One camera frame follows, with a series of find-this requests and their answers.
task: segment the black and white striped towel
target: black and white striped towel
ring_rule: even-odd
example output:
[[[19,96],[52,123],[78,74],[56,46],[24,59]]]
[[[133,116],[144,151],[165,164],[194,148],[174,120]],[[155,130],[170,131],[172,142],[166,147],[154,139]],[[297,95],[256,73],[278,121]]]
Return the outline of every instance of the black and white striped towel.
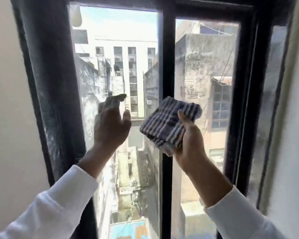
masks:
[[[182,110],[192,122],[202,113],[200,105],[168,96],[140,127],[140,132],[168,156],[172,156],[173,148],[179,148],[183,143],[185,128],[178,118],[178,110]]]

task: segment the glass pane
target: glass pane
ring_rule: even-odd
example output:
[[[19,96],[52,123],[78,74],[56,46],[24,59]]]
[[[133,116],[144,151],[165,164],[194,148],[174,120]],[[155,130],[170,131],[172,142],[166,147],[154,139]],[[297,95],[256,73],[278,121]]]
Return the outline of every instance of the glass pane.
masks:
[[[120,112],[129,109],[132,128],[98,177],[94,194],[98,238],[143,238],[159,235],[158,158],[145,144],[139,127],[145,116],[143,74],[148,75],[148,48],[157,50],[157,13],[80,6],[89,38],[74,44],[87,149],[93,145],[94,117],[109,92],[126,93]],[[158,84],[158,77],[152,77]]]
[[[225,33],[227,27],[235,32]],[[239,24],[176,20],[175,97],[200,104],[195,121],[207,155],[221,171],[229,124]],[[173,162],[171,237],[215,238],[216,226],[188,176]]]
[[[270,41],[269,58],[265,74],[257,137],[253,150],[251,175],[247,192],[248,199],[255,205],[259,196],[259,185],[263,174],[269,133],[272,126],[276,90],[280,78],[287,31],[287,26],[274,26]]]

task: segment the blue sky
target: blue sky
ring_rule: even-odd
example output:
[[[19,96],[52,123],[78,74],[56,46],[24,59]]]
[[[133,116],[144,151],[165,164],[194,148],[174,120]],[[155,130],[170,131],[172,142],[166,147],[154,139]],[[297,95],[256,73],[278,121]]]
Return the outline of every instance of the blue sky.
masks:
[[[140,23],[156,24],[157,13],[150,11],[136,11],[127,9],[113,9],[103,7],[80,7],[82,15],[89,16],[97,22],[100,19],[116,21],[133,21]]]

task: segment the person's right hand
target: person's right hand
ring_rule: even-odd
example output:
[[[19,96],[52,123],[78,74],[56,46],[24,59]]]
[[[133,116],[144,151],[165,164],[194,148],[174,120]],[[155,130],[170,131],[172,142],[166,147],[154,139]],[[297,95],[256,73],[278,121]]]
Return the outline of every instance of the person's right hand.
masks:
[[[185,133],[183,145],[174,150],[174,156],[179,166],[189,175],[195,171],[202,160],[208,158],[199,128],[181,110],[178,111],[178,117],[185,128]]]

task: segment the sleeve cuff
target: sleeve cuff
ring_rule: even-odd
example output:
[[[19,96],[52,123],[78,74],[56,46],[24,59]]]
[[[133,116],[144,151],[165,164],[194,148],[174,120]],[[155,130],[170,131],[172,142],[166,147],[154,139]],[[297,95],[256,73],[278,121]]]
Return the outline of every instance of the sleeve cuff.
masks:
[[[73,165],[48,191],[48,196],[64,209],[84,209],[98,188],[95,178]]]
[[[215,205],[205,209],[223,238],[251,238],[264,223],[264,216],[234,186]]]

